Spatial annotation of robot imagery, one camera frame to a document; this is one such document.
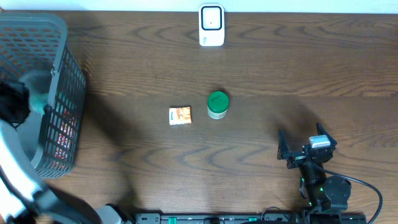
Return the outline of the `orange small box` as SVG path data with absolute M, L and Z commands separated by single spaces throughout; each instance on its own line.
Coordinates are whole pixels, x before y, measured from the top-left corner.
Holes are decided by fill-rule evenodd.
M 169 125 L 192 124 L 191 107 L 169 108 Z

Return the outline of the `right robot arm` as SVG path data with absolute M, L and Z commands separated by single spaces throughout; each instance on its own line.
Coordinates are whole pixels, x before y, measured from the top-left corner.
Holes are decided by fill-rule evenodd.
M 351 183 L 343 177 L 326 176 L 323 164 L 333 157 L 337 142 L 317 123 L 317 135 L 300 152 L 290 152 L 283 131 L 279 130 L 277 159 L 287 161 L 288 169 L 300 169 L 303 198 L 309 200 L 310 209 L 302 212 L 304 223 L 339 223 L 340 213 L 348 208 Z

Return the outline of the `teal white wipes packet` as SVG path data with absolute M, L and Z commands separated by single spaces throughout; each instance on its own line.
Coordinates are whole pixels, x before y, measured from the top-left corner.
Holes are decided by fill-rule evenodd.
M 38 114 L 44 115 L 44 108 L 47 105 L 48 93 L 32 92 L 29 97 L 30 108 Z

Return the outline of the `green lid jar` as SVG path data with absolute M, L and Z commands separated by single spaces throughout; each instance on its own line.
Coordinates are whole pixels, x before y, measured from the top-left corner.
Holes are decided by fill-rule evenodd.
M 212 119 L 222 119 L 229 108 L 229 96 L 222 91 L 215 91 L 208 97 L 208 116 Z

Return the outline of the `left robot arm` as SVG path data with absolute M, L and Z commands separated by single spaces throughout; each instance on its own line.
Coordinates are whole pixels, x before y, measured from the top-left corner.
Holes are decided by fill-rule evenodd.
M 20 82 L 1 82 L 1 216 L 6 223 L 134 223 L 108 204 L 94 209 L 84 200 L 44 182 L 22 149 L 16 128 L 30 113 L 29 91 Z

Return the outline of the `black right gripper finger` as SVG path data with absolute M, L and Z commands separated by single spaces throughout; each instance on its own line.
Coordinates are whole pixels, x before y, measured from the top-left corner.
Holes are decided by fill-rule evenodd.
M 277 150 L 277 159 L 278 160 L 288 159 L 290 156 L 289 147 L 286 143 L 283 130 L 280 129 L 278 134 L 279 134 L 279 145 Z
M 330 147 L 332 149 L 336 148 L 337 141 L 325 130 L 325 128 L 320 123 L 317 123 L 317 134 L 318 135 L 327 135 L 327 137 L 331 141 L 331 146 Z

